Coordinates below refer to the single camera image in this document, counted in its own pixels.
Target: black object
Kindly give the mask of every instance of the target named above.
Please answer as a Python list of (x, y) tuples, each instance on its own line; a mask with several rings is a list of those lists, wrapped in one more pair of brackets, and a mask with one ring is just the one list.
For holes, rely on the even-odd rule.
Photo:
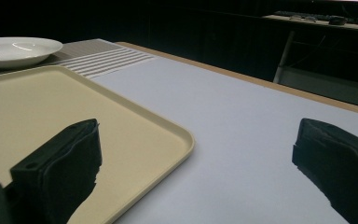
[(294, 11), (275, 11), (273, 13), (275, 16), (283, 17), (300, 17), (301, 19), (306, 18), (315, 18), (318, 21), (328, 21), (331, 25), (344, 25), (346, 23), (358, 25), (358, 18), (345, 18), (334, 15), (322, 15), (322, 14), (313, 14), (313, 13), (304, 13), (304, 12), (294, 12)]
[(10, 169), (0, 223), (66, 223), (92, 193), (102, 165), (96, 119), (72, 124)]
[(345, 25), (347, 23), (347, 18), (345, 17), (339, 17), (339, 16), (332, 16), (330, 17), (328, 23), (330, 25)]
[(358, 224), (358, 137), (332, 124), (302, 119), (292, 162), (351, 224)]

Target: tray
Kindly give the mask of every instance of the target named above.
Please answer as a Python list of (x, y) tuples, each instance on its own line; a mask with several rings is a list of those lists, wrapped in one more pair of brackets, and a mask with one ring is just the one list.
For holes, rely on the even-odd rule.
[(103, 165), (69, 223), (111, 223), (192, 152), (183, 127), (61, 66), (0, 75), (0, 183), (9, 169), (66, 126), (100, 123)]

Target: table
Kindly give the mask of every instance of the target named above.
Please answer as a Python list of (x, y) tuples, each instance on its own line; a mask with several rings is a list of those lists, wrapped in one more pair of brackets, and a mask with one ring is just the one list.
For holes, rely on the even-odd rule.
[[(128, 43), (88, 43), (145, 56), (84, 76), (196, 139), (192, 155), (116, 223), (347, 223), (291, 156), (303, 118), (358, 136), (358, 106)], [(68, 44), (64, 55), (82, 44)]]

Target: table edge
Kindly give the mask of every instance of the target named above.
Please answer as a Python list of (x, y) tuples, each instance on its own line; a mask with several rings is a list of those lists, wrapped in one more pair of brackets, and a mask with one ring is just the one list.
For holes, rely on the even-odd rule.
[(199, 63), (199, 62), (192, 61), (192, 60), (189, 60), (189, 59), (186, 59), (186, 58), (171, 55), (169, 53), (165, 53), (165, 52), (158, 51), (158, 50), (155, 50), (155, 49), (148, 49), (148, 48), (145, 48), (145, 47), (142, 47), (142, 46), (139, 46), (139, 45), (135, 45), (135, 44), (131, 44), (131, 43), (128, 43), (128, 42), (115, 42), (115, 44), (118, 44), (118, 45), (121, 45), (121, 46), (124, 46), (124, 47), (127, 47), (127, 48), (131, 48), (131, 49), (137, 49), (137, 50), (140, 50), (140, 51), (144, 51), (146, 53), (155, 54), (155, 55), (160, 56), (160, 57), (175, 60), (177, 62), (191, 64), (191, 65), (194, 65), (194, 66), (197, 66), (197, 67), (200, 67), (200, 68), (203, 68), (203, 69), (207, 69), (207, 70), (210, 70), (210, 71), (213, 71), (213, 72), (225, 75), (225, 76), (234, 77), (234, 78), (237, 78), (237, 79), (240, 79), (240, 80), (243, 80), (243, 81), (247, 81), (247, 82), (251, 82), (251, 83), (254, 83), (254, 84), (257, 84), (257, 85), (260, 85), (260, 86), (263, 86), (263, 87), (267, 87), (267, 88), (270, 88), (270, 89), (273, 89), (273, 90), (276, 90), (276, 91), (282, 91), (282, 92), (290, 93), (290, 94), (295, 95), (295, 96), (299, 96), (299, 97), (306, 98), (306, 99), (309, 99), (309, 100), (313, 100), (313, 101), (316, 101), (316, 102), (319, 102), (319, 103), (323, 103), (323, 104), (326, 104), (326, 105), (332, 105), (332, 106), (335, 106), (335, 107), (339, 107), (339, 108), (342, 108), (342, 109), (346, 109), (346, 110), (350, 110), (352, 112), (358, 113), (358, 105), (348, 104), (348, 103), (345, 103), (345, 102), (342, 102), (342, 101), (339, 101), (339, 100), (324, 97), (324, 96), (317, 95), (317, 94), (314, 94), (314, 93), (310, 93), (310, 92), (307, 92), (307, 91), (301, 91), (301, 90), (290, 88), (290, 87), (287, 87), (287, 86), (283, 86), (283, 85), (280, 85), (280, 84), (277, 84), (277, 83), (268, 82), (268, 81), (260, 79), (260, 78), (249, 77), (249, 76), (241, 74), (241, 73), (232, 72), (232, 71), (229, 71), (227, 69), (215, 67), (215, 66), (212, 66), (212, 65), (209, 65), (209, 64), (206, 64), (206, 63)]

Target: white plate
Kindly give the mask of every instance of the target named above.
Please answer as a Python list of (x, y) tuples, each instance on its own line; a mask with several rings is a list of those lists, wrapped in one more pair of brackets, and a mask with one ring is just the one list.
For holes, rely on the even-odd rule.
[(14, 69), (37, 64), (61, 48), (61, 42), (51, 39), (0, 37), (0, 68)]

